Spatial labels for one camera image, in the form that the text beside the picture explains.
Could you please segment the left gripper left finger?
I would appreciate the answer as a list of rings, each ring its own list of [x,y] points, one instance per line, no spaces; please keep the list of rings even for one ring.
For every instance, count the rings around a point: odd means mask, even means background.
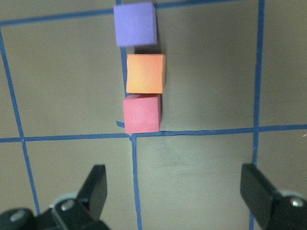
[[[76,198],[89,211],[93,219],[100,219],[107,197],[105,165],[94,165]]]

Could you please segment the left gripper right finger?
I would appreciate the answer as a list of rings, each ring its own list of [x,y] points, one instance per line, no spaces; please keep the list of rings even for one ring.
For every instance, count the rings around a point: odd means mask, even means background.
[[[277,189],[252,163],[242,164],[240,194],[262,230],[307,228],[307,199]]]

